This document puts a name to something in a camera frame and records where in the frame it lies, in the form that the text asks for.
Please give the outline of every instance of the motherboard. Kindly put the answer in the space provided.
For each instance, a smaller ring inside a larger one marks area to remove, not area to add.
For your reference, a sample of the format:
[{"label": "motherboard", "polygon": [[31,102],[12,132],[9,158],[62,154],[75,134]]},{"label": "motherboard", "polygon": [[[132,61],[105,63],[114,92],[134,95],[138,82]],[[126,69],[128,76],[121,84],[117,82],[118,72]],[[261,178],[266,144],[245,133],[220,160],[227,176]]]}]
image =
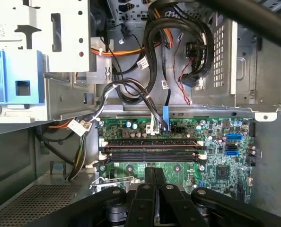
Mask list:
[{"label": "motherboard", "polygon": [[256,164],[255,123],[248,118],[170,119],[170,130],[150,131],[150,119],[102,119],[99,170],[108,178],[145,178],[145,167],[161,167],[168,183],[187,193],[207,187],[249,203]]}]

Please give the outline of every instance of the black ram slot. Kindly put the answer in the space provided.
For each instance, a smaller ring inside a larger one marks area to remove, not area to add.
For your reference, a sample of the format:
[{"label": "black ram slot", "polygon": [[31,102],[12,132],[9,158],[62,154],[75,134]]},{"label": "black ram slot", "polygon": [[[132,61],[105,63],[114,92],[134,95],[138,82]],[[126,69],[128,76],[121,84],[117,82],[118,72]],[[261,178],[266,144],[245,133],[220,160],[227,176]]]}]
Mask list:
[{"label": "black ram slot", "polygon": [[112,162],[198,162],[194,152],[171,151],[137,151],[137,152],[113,152],[110,157]]},{"label": "black ram slot", "polygon": [[158,148],[158,147],[195,147],[200,148],[195,140],[109,140],[106,148]]}]

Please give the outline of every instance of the sticker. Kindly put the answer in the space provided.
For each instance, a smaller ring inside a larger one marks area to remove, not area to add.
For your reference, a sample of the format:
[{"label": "sticker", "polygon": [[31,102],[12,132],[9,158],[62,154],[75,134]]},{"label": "sticker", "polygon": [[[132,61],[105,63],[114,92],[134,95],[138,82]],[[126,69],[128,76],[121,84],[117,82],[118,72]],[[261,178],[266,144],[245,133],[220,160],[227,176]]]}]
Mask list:
[{"label": "sticker", "polygon": [[79,136],[84,135],[84,133],[87,131],[80,123],[78,123],[74,119],[68,124],[68,128],[70,128],[72,131],[74,131]]},{"label": "sticker", "polygon": [[80,124],[86,129],[86,131],[90,131],[92,123],[91,122],[86,122],[82,120]]},{"label": "sticker", "polygon": [[162,85],[162,87],[163,87],[164,90],[165,90],[165,89],[170,89],[170,88],[169,88],[169,84],[168,84],[168,82],[167,82],[166,80],[162,80],[162,81],[161,81],[161,85]]},{"label": "sticker", "polygon": [[146,56],[137,62],[138,67],[143,70],[149,66]]}]

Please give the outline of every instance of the cable tie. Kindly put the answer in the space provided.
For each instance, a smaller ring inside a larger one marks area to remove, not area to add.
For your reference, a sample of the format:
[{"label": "cable tie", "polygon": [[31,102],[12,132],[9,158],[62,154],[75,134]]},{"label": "cable tie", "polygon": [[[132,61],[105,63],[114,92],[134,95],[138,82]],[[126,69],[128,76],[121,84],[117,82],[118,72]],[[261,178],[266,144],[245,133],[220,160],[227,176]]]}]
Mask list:
[{"label": "cable tie", "polygon": [[103,49],[99,48],[99,56],[102,56],[102,53],[103,53]]}]

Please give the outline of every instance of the gray metal panel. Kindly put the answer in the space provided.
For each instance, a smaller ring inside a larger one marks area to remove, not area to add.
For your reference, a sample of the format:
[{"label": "gray metal panel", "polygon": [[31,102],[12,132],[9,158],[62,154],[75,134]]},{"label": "gray metal panel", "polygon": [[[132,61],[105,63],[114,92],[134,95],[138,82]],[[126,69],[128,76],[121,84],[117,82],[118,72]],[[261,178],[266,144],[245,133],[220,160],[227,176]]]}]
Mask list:
[{"label": "gray metal panel", "polygon": [[256,147],[261,150],[253,168],[252,204],[281,216],[281,116],[274,122],[256,123]]},{"label": "gray metal panel", "polygon": [[0,135],[0,205],[35,180],[34,151],[28,130]]}]

